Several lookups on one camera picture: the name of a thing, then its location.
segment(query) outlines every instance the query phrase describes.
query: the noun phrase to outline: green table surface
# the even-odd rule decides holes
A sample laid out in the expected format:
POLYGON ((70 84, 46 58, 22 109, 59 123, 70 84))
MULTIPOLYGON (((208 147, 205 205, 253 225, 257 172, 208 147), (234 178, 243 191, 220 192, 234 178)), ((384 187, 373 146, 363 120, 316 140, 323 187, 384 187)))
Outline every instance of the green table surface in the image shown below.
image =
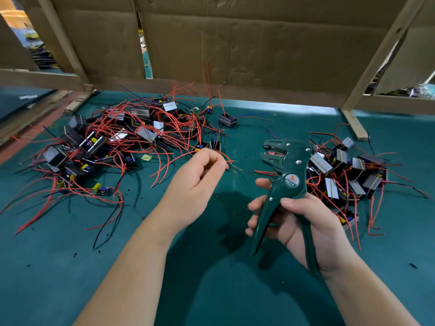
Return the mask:
MULTIPOLYGON (((124 99, 130 98, 124 93, 103 92, 89 102, 108 105, 124 99)), ((196 105, 206 100, 194 99, 196 105)), ((308 131, 333 132, 343 122, 342 116, 330 108, 233 100, 224 103, 232 116, 266 111, 271 114, 264 117, 274 122, 239 119, 235 128, 226 131, 229 137, 222 137, 222 152, 236 160, 235 165, 243 171, 239 177, 225 173, 204 214, 171 246, 156 325, 342 325, 321 280, 312 278, 277 242, 266 241, 256 257, 247 258, 250 240, 244 233, 251 216, 247 203, 265 193, 254 185, 259 176, 252 173, 269 170, 259 158, 262 143, 272 138, 267 128, 280 137, 307 139, 308 131)), ((79 112, 89 116, 98 108, 87 103, 79 112)), ((216 108, 210 117, 212 123, 219 114, 221 109, 216 108)), ((372 137, 375 152, 397 152, 387 156, 391 163, 404 164, 396 167, 397 172, 434 196, 434 117, 357 115, 372 137)), ((63 117, 51 129, 57 132, 66 122, 63 117)), ((337 135, 342 139, 351 135, 350 128, 339 127, 337 135)), ((40 135, 37 139, 46 138, 40 135)), ((0 167, 0 205, 40 176, 30 171, 16 175, 12 172, 20 168, 19 161, 45 144, 28 144, 0 167)), ((366 142, 359 146, 369 149, 366 142)), ((2 325, 73 323, 142 218, 162 197, 173 172, 187 160, 176 162, 168 179, 149 189, 154 181, 150 175, 158 169, 158 160, 137 159, 140 171, 129 173, 121 183, 126 201, 122 218, 112 237, 108 236, 112 225, 103 230, 99 241, 103 245, 97 250, 92 250, 92 245, 98 230, 84 228, 104 223, 112 207, 101 206, 93 199, 65 198, 16 236, 16 229, 37 213, 46 198, 30 198, 0 216, 2 325)), ((117 170, 105 169, 99 182, 114 186, 118 178, 117 170)), ((41 181, 28 192, 49 189, 50 185, 50 181, 41 181)), ((376 222, 385 233, 382 237, 366 234, 367 209, 367 201, 359 203, 359 254, 421 324, 433 325, 434 201, 401 186, 386 186, 376 222)))

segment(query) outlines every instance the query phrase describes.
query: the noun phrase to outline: person's right hand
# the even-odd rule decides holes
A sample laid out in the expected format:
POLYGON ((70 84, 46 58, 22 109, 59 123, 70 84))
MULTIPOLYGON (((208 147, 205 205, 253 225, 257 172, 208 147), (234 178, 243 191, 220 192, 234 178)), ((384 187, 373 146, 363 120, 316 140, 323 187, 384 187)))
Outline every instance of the person's right hand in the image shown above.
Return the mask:
MULTIPOLYGON (((266 178, 259 178, 255 183, 267 190, 271 188, 271 183, 266 178)), ((264 195, 251 201, 248 204, 249 210, 258 211, 260 214, 266 197, 264 195)), ((340 220, 319 198, 309 193, 301 199, 282 198, 281 206, 280 211, 271 218, 271 222, 278 224, 278 227, 269 226, 266 236, 279 240, 302 265, 307 267, 304 237, 292 213, 304 215, 311 222, 317 262, 325 279, 339 274, 347 266, 358 261, 359 257, 347 239, 340 220)), ((248 229, 245 231, 248 236, 254 233, 258 214, 254 214, 247 223, 248 229)))

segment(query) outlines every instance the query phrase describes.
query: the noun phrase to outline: person's right arm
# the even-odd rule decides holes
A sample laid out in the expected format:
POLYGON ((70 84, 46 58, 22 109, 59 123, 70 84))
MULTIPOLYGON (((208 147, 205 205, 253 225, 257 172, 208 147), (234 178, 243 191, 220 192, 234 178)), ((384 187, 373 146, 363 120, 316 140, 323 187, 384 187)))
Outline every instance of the person's right arm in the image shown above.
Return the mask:
MULTIPOLYGON (((256 184, 270 189, 268 179, 256 184)), ((249 203, 251 211, 261 209, 266 196, 249 203)), ((337 303, 347 326, 414 326, 419 325, 403 304, 354 251, 340 221, 317 197, 281 199, 280 212, 273 215, 269 238, 279 240, 305 267, 305 246, 302 231, 292 213, 304 215, 310 222, 320 272, 337 303)), ((246 234, 252 236, 258 215, 248 222, 246 234)))

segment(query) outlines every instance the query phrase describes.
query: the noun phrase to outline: round label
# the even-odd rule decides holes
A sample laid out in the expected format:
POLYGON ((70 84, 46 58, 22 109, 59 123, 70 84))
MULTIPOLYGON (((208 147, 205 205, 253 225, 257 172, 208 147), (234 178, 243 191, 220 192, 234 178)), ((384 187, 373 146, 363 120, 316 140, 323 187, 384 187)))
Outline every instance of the round label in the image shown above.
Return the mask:
POLYGON ((288 174, 285 177, 285 183, 291 188, 295 188, 299 185, 299 177, 294 174, 288 174))

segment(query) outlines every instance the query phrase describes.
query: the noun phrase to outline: wire stripper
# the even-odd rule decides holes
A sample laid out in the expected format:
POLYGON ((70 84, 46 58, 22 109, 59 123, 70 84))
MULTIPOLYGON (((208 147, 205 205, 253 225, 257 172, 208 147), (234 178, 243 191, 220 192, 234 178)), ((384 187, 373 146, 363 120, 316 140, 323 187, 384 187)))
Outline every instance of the wire stripper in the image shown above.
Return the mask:
MULTIPOLYGON (((307 192, 305 176, 311 157, 311 147, 308 143, 292 139, 278 139, 264 142, 263 147, 266 151, 260 154, 260 158, 264 163, 272 166, 279 177, 271 179, 271 189, 254 231, 249 251, 250 257, 257 254, 270 219, 280 206, 281 198, 300 199, 307 192)), ((295 214, 295 217, 301 225, 304 236, 308 270, 313 276, 320 276, 311 223, 303 215, 295 214)))

